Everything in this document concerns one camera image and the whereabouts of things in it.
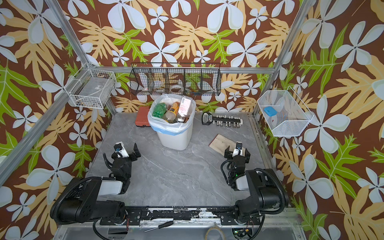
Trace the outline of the small green soda bottle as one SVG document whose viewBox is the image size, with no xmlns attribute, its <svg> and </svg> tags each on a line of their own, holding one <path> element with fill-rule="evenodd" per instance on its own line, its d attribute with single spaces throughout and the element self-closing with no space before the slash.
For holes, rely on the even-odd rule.
<svg viewBox="0 0 384 240">
<path fill-rule="evenodd" d="M 165 113 L 167 112 L 167 104 L 166 103 L 159 103 L 155 106 L 152 117 L 154 118 L 160 118 L 162 119 Z"/>
</svg>

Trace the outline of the orange label juice bottle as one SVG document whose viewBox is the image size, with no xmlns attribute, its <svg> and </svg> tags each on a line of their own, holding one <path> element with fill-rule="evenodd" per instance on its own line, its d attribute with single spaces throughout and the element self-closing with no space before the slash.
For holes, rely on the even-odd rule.
<svg viewBox="0 0 384 240">
<path fill-rule="evenodd" d="M 180 102 L 175 102 L 171 105 L 170 109 L 164 114 L 163 119 L 170 124 L 173 124 L 177 119 Z"/>
</svg>

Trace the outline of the pink label clear bottle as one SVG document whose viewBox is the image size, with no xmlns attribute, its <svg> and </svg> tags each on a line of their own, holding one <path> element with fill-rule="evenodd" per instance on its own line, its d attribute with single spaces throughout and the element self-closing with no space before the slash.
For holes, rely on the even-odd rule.
<svg viewBox="0 0 384 240">
<path fill-rule="evenodd" d="M 184 123 L 188 114 L 189 114 L 189 109 L 192 103 L 192 99 L 189 97 L 182 97 L 182 100 L 179 105 L 179 110 L 177 113 L 177 122 L 179 123 Z"/>
</svg>

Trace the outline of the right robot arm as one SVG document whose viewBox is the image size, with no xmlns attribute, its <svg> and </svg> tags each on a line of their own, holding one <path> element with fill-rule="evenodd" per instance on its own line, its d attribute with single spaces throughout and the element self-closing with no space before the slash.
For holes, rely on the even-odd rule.
<svg viewBox="0 0 384 240">
<path fill-rule="evenodd" d="M 231 150 L 224 150 L 221 172 L 226 184 L 235 191 L 248 190 L 250 196 L 236 201 L 234 219 L 245 224 L 253 218 L 265 215 L 278 215 L 289 205 L 287 192 L 273 169 L 255 168 L 246 170 L 251 154 L 241 142 Z"/>
</svg>

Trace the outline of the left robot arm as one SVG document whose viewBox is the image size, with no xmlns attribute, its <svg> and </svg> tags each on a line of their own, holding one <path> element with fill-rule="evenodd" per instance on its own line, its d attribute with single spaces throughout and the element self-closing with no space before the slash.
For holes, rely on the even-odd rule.
<svg viewBox="0 0 384 240">
<path fill-rule="evenodd" d="M 132 163 L 141 157 L 137 144 L 128 153 L 123 142 L 114 145 L 110 162 L 103 154 L 110 171 L 108 177 L 75 178 L 70 181 L 51 208 L 50 217 L 59 225 L 105 221 L 122 224 L 126 220 L 126 207 L 120 201 L 99 201 L 100 196 L 122 195 L 127 192 L 132 177 Z"/>
</svg>

